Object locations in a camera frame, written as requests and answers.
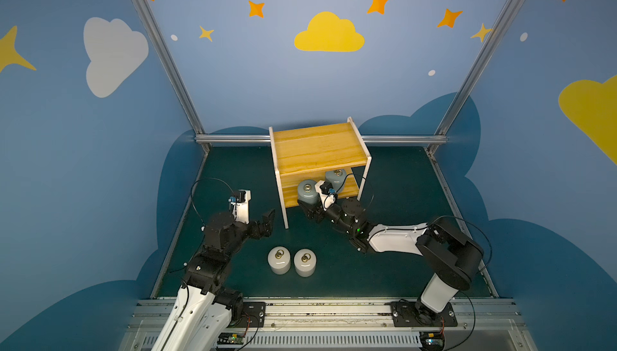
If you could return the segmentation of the white tea canister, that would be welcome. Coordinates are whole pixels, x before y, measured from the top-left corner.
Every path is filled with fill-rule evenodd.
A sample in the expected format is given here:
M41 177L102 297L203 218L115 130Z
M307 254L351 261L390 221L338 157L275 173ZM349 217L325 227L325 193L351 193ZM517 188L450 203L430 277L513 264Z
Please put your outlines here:
M304 248L295 254L293 262L297 274L307 278L312 276L316 270L317 256L312 250Z
M291 268L291 255L285 247L275 247L268 253L268 265L276 275L284 275Z

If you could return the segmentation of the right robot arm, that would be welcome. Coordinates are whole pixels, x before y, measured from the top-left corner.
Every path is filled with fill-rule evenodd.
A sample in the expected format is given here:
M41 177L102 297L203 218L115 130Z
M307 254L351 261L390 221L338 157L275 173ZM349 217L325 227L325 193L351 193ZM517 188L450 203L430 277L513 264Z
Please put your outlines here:
M355 198L347 198L341 205L329 200L300 200L298 204L308 219L326 219L341 228L361 253L400 252L424 257L433 276L412 309L416 320L424 325L436 320L457 293L469 290L480 271L484 249L453 227L447 216L411 226L387 226L369 222Z

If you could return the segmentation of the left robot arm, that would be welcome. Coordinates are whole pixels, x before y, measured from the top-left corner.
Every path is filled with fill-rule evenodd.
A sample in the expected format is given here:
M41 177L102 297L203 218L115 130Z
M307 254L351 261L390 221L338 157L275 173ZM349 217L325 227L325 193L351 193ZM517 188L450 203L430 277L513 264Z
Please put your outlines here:
M225 288L231 257L248 239L273 233L274 209L260 221L236 221L229 211L214 214L203 229L199 251L186 266L181 287L154 350L209 350L219 335L243 315L244 298Z

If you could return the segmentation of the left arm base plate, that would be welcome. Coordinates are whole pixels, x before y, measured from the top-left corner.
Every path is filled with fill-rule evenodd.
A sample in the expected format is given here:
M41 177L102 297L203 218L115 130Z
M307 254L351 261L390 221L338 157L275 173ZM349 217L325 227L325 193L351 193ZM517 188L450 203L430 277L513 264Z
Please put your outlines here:
M231 323L228 328L263 328L266 313L263 301L245 301L242 308L238 305L231 309Z

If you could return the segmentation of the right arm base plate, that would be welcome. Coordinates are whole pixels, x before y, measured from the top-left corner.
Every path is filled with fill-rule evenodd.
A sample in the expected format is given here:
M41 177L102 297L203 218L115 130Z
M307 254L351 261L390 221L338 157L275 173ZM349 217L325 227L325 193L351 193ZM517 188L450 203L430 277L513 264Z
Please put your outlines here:
M458 321L451 303L435 313L419 302L399 300L390 302L390 313L395 327L456 327Z

